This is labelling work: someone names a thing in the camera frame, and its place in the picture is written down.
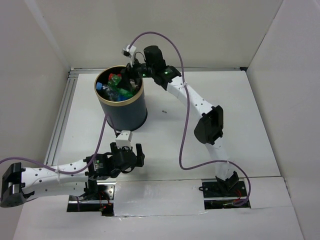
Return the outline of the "green plastic soda bottle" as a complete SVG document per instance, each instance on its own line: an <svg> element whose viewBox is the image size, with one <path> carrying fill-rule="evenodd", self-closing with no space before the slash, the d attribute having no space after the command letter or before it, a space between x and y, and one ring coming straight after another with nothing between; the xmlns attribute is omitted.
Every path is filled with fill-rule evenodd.
<svg viewBox="0 0 320 240"><path fill-rule="evenodd" d="M108 76L107 85L119 96L125 99L130 99L134 96L133 89L128 82L122 80L121 74L111 73Z"/></svg>

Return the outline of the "blue label water bottle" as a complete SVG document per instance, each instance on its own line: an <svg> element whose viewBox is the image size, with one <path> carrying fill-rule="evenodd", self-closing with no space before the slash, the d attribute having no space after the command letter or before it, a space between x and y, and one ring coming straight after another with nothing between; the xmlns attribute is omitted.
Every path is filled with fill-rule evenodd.
<svg viewBox="0 0 320 240"><path fill-rule="evenodd" d="M116 90L111 89L107 84L97 82L95 89L97 93L107 101L121 102L127 99L125 96L121 95Z"/></svg>

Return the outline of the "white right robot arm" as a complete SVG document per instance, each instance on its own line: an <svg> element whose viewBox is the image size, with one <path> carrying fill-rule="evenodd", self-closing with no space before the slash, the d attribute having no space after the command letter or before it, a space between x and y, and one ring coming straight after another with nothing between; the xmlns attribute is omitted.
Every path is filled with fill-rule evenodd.
<svg viewBox="0 0 320 240"><path fill-rule="evenodd" d="M156 45L147 46L144 50L144 63L136 59L137 49L127 45L122 54L129 58L125 73L134 77L152 78L165 91L175 96L185 107L186 117L183 138L187 136L190 114L195 114L197 124L193 130L195 138L204 144L213 156L211 163L224 166L230 164L226 151L222 147L224 128L224 110L220 105L214 106L204 100L185 80L183 70L166 64L163 53Z"/></svg>

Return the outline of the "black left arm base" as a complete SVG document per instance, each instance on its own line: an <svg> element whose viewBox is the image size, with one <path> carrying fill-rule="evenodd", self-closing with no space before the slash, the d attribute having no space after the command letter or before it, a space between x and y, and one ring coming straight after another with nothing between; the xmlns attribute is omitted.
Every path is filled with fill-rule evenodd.
<svg viewBox="0 0 320 240"><path fill-rule="evenodd" d="M69 196L67 213L100 213L104 217L113 217L115 182L97 182L97 192L86 196Z"/></svg>

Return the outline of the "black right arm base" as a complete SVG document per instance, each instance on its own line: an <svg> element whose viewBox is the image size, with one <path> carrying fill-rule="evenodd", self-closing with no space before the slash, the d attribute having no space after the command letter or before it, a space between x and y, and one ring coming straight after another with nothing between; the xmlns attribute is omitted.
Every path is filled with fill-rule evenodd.
<svg viewBox="0 0 320 240"><path fill-rule="evenodd" d="M228 191L219 188L217 181L203 181L198 190L203 194L205 210L251 208L249 200L243 205L234 205L247 197L248 193L243 180Z"/></svg>

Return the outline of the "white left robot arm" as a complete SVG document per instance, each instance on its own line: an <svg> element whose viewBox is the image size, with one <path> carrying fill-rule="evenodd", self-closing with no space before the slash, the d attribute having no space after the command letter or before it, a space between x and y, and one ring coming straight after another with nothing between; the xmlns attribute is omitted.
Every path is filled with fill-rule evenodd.
<svg viewBox="0 0 320 240"><path fill-rule="evenodd" d="M132 132L146 121L144 84L141 75L129 74L124 66L103 71L94 91L104 111L103 125L115 136L110 150L97 150L84 159L62 165L37 163L23 167L22 157L13 157L2 176L0 205L11 208L40 197L71 195L92 200L100 194L98 181L128 174L144 165L141 144L131 145Z"/></svg>

